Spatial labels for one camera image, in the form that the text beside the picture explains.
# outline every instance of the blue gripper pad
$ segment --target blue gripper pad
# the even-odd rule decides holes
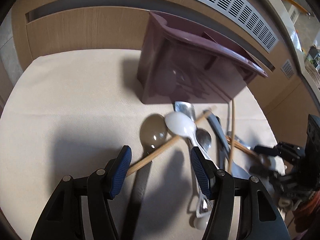
[[[112,181],[111,189],[109,191],[111,199],[114,199],[115,196],[120,193],[125,176],[130,166],[131,158],[131,148],[127,145],[124,145],[107,174],[107,179]]]
[[[202,191],[202,193],[208,198],[211,199],[212,198],[212,192],[211,192],[211,185],[210,185],[210,179],[209,176],[207,175],[205,168],[203,166],[203,164],[201,163],[195,147],[193,147],[191,149],[190,152],[190,160],[191,160],[191,165],[193,167],[193,170],[195,171],[196,177],[197,177],[197,181],[198,184],[200,186],[200,189]]]

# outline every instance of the white tablecloth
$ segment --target white tablecloth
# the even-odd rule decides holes
[[[31,238],[47,200],[61,178],[90,175],[114,158],[123,145],[132,148],[132,162],[142,156],[139,129],[152,113],[165,115],[172,105],[144,105],[136,79],[140,51],[97,49],[39,57],[21,76],[0,120],[0,206],[22,240]],[[236,98],[236,134],[249,145],[276,140],[250,91]],[[196,113],[208,106],[195,105]],[[227,104],[213,111],[227,130]],[[215,136],[209,155],[215,159]],[[251,160],[235,152],[248,170]],[[119,232],[134,175],[110,201]],[[196,196],[188,146],[180,140],[152,164],[136,239],[201,239],[190,226]],[[233,228],[230,239],[235,237]]]

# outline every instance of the chopstick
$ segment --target chopstick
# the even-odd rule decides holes
[[[207,117],[212,113],[211,109],[207,109],[204,113],[198,117],[195,121],[196,124],[199,124],[202,120],[207,119]],[[141,169],[147,163],[151,162],[158,155],[163,153],[165,150],[170,148],[173,144],[175,144],[181,137],[179,135],[173,136],[171,139],[166,141],[161,147],[156,149],[154,152],[150,153],[148,156],[144,157],[142,160],[138,161],[136,164],[132,165],[127,172],[126,177],[130,176],[132,173],[135,173],[137,170]]]
[[[232,129],[231,129],[231,148],[228,163],[228,173],[231,174],[231,166],[233,163],[233,150],[235,148],[235,125],[236,125],[236,113],[235,113],[235,101],[232,100]]]
[[[228,141],[228,144],[231,144],[232,138],[228,135],[226,135],[226,139]],[[243,151],[244,153],[254,156],[255,158],[258,158],[258,155],[253,151],[253,150],[249,150],[247,147],[243,146],[241,143],[239,143],[238,141],[234,140],[235,143],[235,147],[241,151]]]

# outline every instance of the plastic utensil caddy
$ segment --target plastic utensil caddy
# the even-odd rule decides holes
[[[226,36],[175,15],[150,12],[137,73],[142,103],[228,103],[257,75],[267,77]]]

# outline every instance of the white plastic spoon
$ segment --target white plastic spoon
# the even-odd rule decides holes
[[[211,160],[205,150],[199,145],[196,139],[196,124],[184,113],[171,112],[164,118],[168,129],[176,135],[189,138],[193,146],[198,146],[201,153],[207,160]]]

